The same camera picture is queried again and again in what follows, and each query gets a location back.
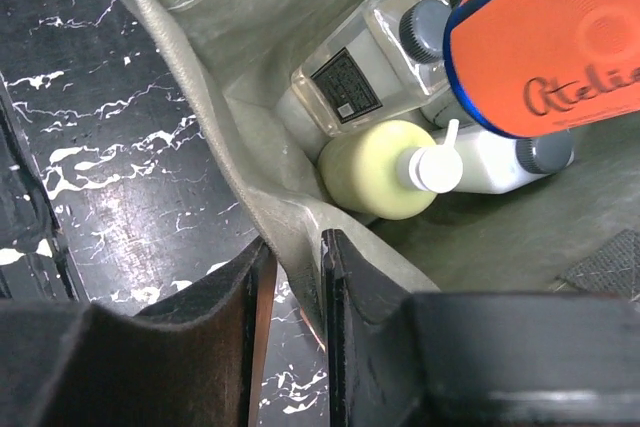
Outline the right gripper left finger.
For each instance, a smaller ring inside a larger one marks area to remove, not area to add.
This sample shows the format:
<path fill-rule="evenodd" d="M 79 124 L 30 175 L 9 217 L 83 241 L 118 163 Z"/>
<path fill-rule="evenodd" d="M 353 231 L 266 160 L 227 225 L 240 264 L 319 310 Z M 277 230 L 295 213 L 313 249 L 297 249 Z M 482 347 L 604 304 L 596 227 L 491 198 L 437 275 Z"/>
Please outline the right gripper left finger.
<path fill-rule="evenodd" d="M 134 316 L 1 304 L 5 426 L 253 426 L 277 262 L 255 239 Z"/>

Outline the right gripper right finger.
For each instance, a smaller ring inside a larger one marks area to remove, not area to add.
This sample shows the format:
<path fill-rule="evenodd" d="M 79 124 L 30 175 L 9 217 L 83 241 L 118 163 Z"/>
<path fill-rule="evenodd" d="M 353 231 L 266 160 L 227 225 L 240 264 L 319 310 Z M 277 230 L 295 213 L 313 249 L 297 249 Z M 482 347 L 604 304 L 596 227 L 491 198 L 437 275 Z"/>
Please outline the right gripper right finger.
<path fill-rule="evenodd" d="M 322 235 L 334 426 L 635 426 L 639 309 L 581 293 L 411 293 Z"/>

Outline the yellow-green pump soap bottle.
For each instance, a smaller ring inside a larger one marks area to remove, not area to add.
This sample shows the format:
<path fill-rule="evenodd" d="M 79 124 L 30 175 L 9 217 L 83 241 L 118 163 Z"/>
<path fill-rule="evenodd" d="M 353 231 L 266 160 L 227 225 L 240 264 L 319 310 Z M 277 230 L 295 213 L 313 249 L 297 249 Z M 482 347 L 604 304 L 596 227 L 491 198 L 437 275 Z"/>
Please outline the yellow-green pump soap bottle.
<path fill-rule="evenodd" d="M 459 126 L 451 120 L 438 143 L 409 121 L 380 122 L 331 140 L 317 167 L 339 207 L 386 220 L 411 218 L 460 183 Z"/>

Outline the white rectangular bottle black cap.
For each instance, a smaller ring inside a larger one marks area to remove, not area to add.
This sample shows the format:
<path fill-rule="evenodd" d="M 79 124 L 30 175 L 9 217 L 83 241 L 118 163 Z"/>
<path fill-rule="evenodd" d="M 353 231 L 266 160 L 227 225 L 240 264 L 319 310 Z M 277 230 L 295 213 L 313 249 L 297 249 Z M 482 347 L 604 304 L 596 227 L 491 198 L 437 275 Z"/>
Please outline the white rectangular bottle black cap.
<path fill-rule="evenodd" d="M 574 160 L 574 138 L 562 131 L 512 139 L 479 125 L 459 130 L 455 149 L 463 161 L 463 175 L 456 192 L 504 194 L 554 175 Z"/>

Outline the orange spray bottle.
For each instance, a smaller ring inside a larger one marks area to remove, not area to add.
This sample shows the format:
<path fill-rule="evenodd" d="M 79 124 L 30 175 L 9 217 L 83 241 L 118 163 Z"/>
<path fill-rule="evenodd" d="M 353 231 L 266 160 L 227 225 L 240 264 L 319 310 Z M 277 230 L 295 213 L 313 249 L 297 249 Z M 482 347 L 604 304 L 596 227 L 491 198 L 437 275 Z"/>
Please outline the orange spray bottle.
<path fill-rule="evenodd" d="M 639 109 L 639 0 L 462 0 L 443 53 L 462 108 L 503 136 Z"/>

